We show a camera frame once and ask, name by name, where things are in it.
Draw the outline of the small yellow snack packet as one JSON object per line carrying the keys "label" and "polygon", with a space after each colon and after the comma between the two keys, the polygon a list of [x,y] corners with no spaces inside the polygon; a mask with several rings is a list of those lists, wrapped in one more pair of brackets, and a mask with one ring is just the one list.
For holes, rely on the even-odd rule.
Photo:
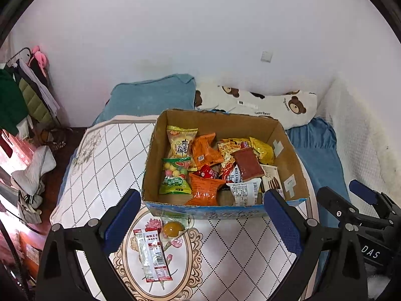
{"label": "small yellow snack packet", "polygon": [[254,137],[250,137],[249,141],[258,161],[264,165],[273,165],[275,154],[272,147]]}

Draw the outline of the white printed snack packet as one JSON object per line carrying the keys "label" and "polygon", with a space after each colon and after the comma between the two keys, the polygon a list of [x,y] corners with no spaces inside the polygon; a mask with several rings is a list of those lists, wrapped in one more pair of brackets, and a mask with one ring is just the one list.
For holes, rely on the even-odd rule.
{"label": "white printed snack packet", "polygon": [[261,183],[261,178],[253,178],[240,183],[227,183],[227,186],[234,196],[237,207],[252,207],[256,205]]}

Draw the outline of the green watermelon gum candy bag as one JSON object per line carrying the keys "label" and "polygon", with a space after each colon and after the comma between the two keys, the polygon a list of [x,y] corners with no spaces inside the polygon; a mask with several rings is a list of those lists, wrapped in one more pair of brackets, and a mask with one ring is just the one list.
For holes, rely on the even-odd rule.
{"label": "green watermelon gum candy bag", "polygon": [[188,183],[190,157],[163,158],[164,178],[160,184],[159,195],[191,194],[192,189]]}

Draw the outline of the red chocolate snack packet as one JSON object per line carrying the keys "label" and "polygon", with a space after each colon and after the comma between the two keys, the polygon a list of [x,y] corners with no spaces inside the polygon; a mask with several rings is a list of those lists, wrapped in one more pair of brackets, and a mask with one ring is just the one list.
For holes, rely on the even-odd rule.
{"label": "red chocolate snack packet", "polygon": [[204,179],[218,178],[218,172],[213,170],[209,165],[203,165],[200,170],[196,172],[196,174]]}

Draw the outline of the yellow chicken snack packet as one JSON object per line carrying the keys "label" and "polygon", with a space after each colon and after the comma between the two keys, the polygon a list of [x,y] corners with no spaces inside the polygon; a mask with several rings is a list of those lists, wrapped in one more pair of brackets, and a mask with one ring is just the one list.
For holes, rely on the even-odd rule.
{"label": "yellow chicken snack packet", "polygon": [[190,156],[190,147],[197,135],[197,128],[180,128],[167,126],[166,134],[170,143],[168,158],[187,158]]}

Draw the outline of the orange snack packet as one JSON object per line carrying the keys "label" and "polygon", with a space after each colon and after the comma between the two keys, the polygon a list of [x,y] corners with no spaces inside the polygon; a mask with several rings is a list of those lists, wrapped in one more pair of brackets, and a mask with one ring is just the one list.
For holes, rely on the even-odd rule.
{"label": "orange snack packet", "polygon": [[218,190],[226,182],[223,179],[202,178],[195,174],[190,174],[190,186],[192,189],[192,198],[185,203],[190,206],[218,206]]}
{"label": "orange snack packet", "polygon": [[216,134],[204,134],[197,137],[192,144],[192,157],[194,158],[197,169],[200,170],[204,165],[212,167],[224,161],[222,154],[212,148]]}

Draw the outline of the white fluffy blanket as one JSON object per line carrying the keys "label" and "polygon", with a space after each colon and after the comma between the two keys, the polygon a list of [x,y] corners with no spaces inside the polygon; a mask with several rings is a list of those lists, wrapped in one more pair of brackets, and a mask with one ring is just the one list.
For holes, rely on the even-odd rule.
{"label": "white fluffy blanket", "polygon": [[400,204],[400,152],[367,104],[335,79],[322,97],[317,115],[336,132],[345,183],[356,179]]}

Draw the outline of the red white long snack packet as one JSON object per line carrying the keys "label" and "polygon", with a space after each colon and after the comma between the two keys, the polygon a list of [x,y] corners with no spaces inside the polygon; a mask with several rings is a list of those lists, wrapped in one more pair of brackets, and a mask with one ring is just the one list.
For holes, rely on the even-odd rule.
{"label": "red white long snack packet", "polygon": [[145,280],[148,283],[171,281],[158,230],[136,229],[134,234]]}

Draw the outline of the blue bed sheet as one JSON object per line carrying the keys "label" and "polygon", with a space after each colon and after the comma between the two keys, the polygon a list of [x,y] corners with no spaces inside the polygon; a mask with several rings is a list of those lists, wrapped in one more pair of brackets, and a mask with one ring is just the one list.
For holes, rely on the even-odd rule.
{"label": "blue bed sheet", "polygon": [[310,123],[291,128],[286,133],[307,170],[314,190],[328,186],[350,200],[334,128],[323,118],[313,118]]}

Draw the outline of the beige brown snack packet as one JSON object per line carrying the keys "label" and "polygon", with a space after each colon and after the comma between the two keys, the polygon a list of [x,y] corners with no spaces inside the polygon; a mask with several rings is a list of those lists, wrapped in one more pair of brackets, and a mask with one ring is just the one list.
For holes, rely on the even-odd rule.
{"label": "beige brown snack packet", "polygon": [[263,191],[276,190],[282,198],[285,198],[278,168],[273,165],[261,165],[261,168],[264,172],[262,177]]}

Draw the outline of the vacuum packed braised egg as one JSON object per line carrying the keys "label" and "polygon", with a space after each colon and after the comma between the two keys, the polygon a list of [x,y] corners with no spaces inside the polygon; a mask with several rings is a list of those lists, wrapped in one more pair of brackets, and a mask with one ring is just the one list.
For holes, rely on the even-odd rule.
{"label": "vacuum packed braised egg", "polygon": [[166,239],[177,239],[190,227],[190,219],[185,217],[162,216],[162,234]]}

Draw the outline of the white cloth pile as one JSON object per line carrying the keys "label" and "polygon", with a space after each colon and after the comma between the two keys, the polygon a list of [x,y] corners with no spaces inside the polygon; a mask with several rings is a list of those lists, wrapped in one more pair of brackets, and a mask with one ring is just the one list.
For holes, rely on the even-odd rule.
{"label": "white cloth pile", "polygon": [[25,170],[14,171],[11,181],[15,186],[30,196],[38,194],[41,178],[56,167],[56,161],[49,146],[37,148],[31,163]]}

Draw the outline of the white bear print pillow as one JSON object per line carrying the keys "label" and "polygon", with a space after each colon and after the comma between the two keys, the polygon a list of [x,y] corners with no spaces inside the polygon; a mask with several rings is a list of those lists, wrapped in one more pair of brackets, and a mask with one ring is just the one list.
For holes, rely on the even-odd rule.
{"label": "white bear print pillow", "polygon": [[289,130],[304,126],[315,117],[317,95],[298,90],[268,96],[227,86],[197,84],[194,107],[198,110],[273,118]]}

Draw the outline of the blue green cardboard box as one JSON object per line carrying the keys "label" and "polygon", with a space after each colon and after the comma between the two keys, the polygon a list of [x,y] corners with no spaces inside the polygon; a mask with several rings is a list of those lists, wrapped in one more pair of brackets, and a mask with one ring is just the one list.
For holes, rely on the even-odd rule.
{"label": "blue green cardboard box", "polygon": [[291,206],[309,197],[300,160],[279,121],[179,109],[158,116],[142,188],[152,214],[263,216],[270,189]]}

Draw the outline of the red yellow noodle snack packet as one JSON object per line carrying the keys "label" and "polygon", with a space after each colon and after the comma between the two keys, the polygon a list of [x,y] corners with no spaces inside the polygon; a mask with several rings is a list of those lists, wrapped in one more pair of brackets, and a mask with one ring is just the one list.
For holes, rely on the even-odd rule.
{"label": "red yellow noodle snack packet", "polygon": [[247,147],[251,147],[251,145],[249,139],[246,138],[222,139],[217,142],[218,151],[224,159],[219,172],[219,176],[222,179],[226,179],[235,167],[235,159],[231,153]]}

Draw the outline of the clothes rack with clothes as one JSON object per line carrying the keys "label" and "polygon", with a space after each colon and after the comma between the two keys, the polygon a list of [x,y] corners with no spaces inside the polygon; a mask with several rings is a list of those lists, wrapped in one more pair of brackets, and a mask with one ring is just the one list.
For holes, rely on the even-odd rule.
{"label": "clothes rack with clothes", "polygon": [[28,66],[31,52],[22,48],[1,65],[1,130],[19,139],[61,126],[60,105],[50,92],[48,65],[46,77],[36,60]]}

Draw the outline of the blue pillow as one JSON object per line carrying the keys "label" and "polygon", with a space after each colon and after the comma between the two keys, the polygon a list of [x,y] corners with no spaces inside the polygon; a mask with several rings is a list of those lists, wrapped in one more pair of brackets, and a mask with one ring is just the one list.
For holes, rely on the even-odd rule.
{"label": "blue pillow", "polygon": [[173,74],[156,80],[121,83],[114,87],[102,112],[94,123],[111,120],[117,115],[151,116],[166,109],[194,109],[195,78]]}

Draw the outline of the pink plush toy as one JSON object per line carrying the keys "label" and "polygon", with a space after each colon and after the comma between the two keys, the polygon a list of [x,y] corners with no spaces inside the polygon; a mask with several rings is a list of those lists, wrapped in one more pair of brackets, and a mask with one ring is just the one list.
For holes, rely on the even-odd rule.
{"label": "pink plush toy", "polygon": [[37,64],[39,65],[39,68],[41,69],[42,74],[44,75],[44,77],[47,76],[46,74],[46,67],[48,64],[48,60],[46,55],[41,52],[40,47],[39,46],[34,46],[31,52],[31,58],[28,62],[28,66],[31,66],[31,63],[33,62],[33,60],[36,60]]}

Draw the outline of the white wall switch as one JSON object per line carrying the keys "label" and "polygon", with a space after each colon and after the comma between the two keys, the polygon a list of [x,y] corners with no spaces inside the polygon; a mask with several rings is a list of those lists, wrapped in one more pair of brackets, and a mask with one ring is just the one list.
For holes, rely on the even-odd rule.
{"label": "white wall switch", "polygon": [[263,51],[261,55],[262,62],[271,62],[272,61],[273,53],[269,51]]}

